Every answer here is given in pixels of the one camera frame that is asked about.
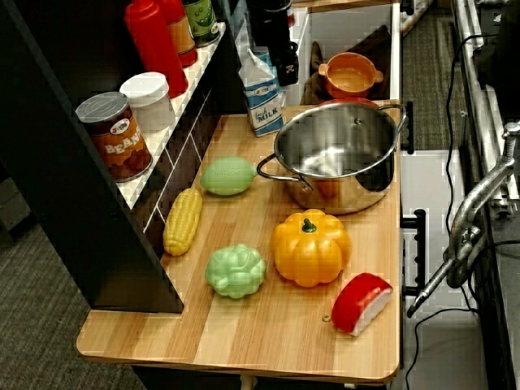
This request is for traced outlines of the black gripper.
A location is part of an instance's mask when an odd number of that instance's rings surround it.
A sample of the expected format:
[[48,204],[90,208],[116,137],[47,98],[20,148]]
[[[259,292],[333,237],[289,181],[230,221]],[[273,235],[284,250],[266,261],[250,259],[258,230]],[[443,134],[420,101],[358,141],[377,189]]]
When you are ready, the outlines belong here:
[[280,86],[294,85],[298,82],[297,49],[298,44],[294,41],[278,41],[268,46],[271,61],[277,66]]

